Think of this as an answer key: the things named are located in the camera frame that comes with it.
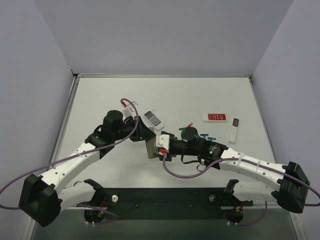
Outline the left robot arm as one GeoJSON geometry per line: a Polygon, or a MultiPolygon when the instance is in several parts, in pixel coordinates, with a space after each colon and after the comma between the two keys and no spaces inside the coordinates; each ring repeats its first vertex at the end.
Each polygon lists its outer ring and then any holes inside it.
{"type": "Polygon", "coordinates": [[[110,110],[92,134],[66,161],[57,162],[39,176],[30,174],[23,183],[19,208],[42,227],[51,224],[62,211],[70,207],[62,195],[67,184],[91,164],[102,159],[117,142],[152,140],[156,134],[140,116],[124,118],[118,110],[110,110]]]}

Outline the red white remote control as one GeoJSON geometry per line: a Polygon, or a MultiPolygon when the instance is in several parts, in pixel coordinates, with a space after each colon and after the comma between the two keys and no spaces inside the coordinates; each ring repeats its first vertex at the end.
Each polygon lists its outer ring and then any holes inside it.
{"type": "Polygon", "coordinates": [[[227,117],[224,113],[204,113],[202,120],[204,123],[224,123],[227,117]]]}

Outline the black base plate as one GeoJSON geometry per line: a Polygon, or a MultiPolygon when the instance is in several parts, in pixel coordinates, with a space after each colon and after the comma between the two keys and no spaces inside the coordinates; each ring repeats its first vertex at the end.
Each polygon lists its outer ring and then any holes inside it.
{"type": "Polygon", "coordinates": [[[102,217],[120,220],[219,220],[223,209],[251,207],[252,201],[240,201],[223,187],[205,188],[103,188],[87,206],[109,211],[102,217]]]}

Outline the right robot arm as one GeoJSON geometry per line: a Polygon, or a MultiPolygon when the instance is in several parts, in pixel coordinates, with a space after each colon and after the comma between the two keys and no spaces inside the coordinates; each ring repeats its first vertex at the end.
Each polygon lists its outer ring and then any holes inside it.
{"type": "Polygon", "coordinates": [[[187,127],[178,139],[171,133],[156,136],[158,153],[168,160],[174,156],[195,156],[195,162],[204,170],[215,168],[234,172],[252,179],[252,182],[230,180],[226,191],[238,201],[266,201],[277,203],[283,209],[301,214],[307,206],[310,182],[301,166],[263,161],[237,152],[218,142],[201,137],[194,127],[187,127]]]}

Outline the grey white remote control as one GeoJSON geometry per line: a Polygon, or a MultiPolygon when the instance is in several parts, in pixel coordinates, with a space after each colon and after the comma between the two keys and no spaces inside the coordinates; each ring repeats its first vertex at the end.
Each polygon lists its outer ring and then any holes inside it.
{"type": "Polygon", "coordinates": [[[161,131],[164,129],[165,124],[161,121],[153,110],[148,110],[143,114],[147,122],[156,130],[161,131]]]}

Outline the beige remote control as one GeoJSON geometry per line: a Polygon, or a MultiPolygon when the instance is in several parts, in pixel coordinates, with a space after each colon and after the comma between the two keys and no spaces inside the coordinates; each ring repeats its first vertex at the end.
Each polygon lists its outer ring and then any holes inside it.
{"type": "Polygon", "coordinates": [[[154,159],[159,157],[158,148],[156,147],[156,135],[152,139],[146,140],[145,146],[146,146],[147,157],[149,159],[154,159]]]}

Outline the slim white remote control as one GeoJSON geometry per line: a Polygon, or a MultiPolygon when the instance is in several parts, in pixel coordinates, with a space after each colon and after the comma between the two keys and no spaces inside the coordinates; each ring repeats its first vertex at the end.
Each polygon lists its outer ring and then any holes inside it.
{"type": "Polygon", "coordinates": [[[231,144],[234,144],[236,142],[239,122],[240,122],[240,120],[238,118],[233,119],[231,129],[230,129],[229,138],[228,138],[228,142],[231,144]]]}

